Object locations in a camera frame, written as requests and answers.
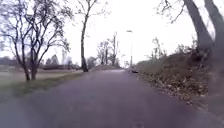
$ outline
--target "grassy verge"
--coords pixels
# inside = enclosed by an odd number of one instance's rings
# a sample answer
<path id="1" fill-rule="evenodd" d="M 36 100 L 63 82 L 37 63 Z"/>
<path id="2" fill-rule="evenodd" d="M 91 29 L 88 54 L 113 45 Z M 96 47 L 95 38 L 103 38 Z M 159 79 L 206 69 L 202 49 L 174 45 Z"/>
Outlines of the grassy verge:
<path id="1" fill-rule="evenodd" d="M 12 97 L 20 97 L 38 90 L 48 90 L 82 75 L 83 73 L 71 73 L 60 77 L 38 79 L 31 82 L 21 82 L 10 86 L 1 87 L 0 101 L 5 101 Z"/>
<path id="2" fill-rule="evenodd" d="M 196 51 L 137 64 L 139 76 L 160 91 L 207 110 L 208 65 Z"/>

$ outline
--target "street lamp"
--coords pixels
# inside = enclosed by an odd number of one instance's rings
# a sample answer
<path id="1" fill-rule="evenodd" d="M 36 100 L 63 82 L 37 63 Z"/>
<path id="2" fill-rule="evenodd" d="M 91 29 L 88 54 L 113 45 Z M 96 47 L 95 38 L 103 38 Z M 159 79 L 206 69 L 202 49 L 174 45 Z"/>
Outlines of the street lamp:
<path id="1" fill-rule="evenodd" d="M 132 69 L 132 60 L 133 60 L 133 56 L 132 56 L 132 49 L 133 49 L 133 46 L 132 46 L 132 41 L 131 41 L 131 60 L 130 60 L 130 67 Z"/>

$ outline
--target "sky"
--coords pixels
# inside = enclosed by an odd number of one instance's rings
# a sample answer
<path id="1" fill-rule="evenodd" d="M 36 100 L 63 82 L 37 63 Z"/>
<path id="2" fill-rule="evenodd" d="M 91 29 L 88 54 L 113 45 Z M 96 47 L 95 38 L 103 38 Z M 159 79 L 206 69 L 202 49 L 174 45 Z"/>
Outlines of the sky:
<path id="1" fill-rule="evenodd" d="M 190 17 L 185 11 L 176 22 L 170 23 L 169 18 L 156 14 L 156 7 L 160 0 L 107 0 L 107 11 L 109 15 L 95 16 L 89 19 L 87 33 L 85 37 L 85 56 L 97 56 L 97 45 L 112 38 L 114 32 L 117 32 L 119 43 L 119 59 L 121 65 L 124 61 L 129 61 L 131 56 L 131 44 L 133 45 L 133 62 L 137 63 L 147 59 L 154 45 L 152 39 L 157 37 L 162 43 L 168 54 L 175 51 L 178 44 L 186 46 L 192 45 L 192 36 L 195 36 L 195 30 Z M 224 12 L 224 1 L 214 0 L 221 12 Z M 204 8 L 203 0 L 195 1 L 204 22 L 209 25 L 209 31 L 214 36 L 214 29 L 211 22 L 208 22 L 208 14 Z M 176 10 L 172 11 L 175 16 L 180 10 L 177 4 Z M 72 58 L 73 63 L 79 63 L 80 57 L 80 37 L 82 24 L 80 16 L 75 15 L 74 21 L 68 21 L 65 26 L 65 36 L 71 47 L 68 55 Z M 58 48 L 51 49 L 45 59 L 57 54 L 61 60 L 61 50 Z"/>

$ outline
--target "grass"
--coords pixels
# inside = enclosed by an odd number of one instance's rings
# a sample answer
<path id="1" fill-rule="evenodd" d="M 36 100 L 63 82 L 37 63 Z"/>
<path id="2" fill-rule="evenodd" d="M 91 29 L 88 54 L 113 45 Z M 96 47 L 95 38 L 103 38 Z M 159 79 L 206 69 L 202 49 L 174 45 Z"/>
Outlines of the grass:
<path id="1" fill-rule="evenodd" d="M 37 79 L 45 78 L 55 78 L 70 74 L 71 71 L 39 71 L 37 74 Z M 23 72 L 0 72 L 0 87 L 10 86 L 12 84 L 17 84 L 25 81 L 25 76 Z"/>
<path id="2" fill-rule="evenodd" d="M 69 80 L 73 80 L 82 76 L 83 73 L 70 73 L 63 76 L 42 78 L 30 82 L 19 82 L 11 84 L 10 86 L 0 87 L 0 102 L 8 100 L 12 97 L 20 97 L 28 93 L 32 93 L 40 90 L 48 90 L 52 87 L 56 87 Z"/>

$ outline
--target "road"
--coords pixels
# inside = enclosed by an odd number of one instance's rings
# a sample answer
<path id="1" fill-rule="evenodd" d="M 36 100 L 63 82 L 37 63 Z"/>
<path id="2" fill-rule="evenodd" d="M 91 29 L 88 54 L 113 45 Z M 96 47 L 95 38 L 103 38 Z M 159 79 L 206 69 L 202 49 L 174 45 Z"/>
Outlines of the road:
<path id="1" fill-rule="evenodd" d="M 89 73 L 0 105 L 1 128 L 223 128 L 123 70 Z"/>

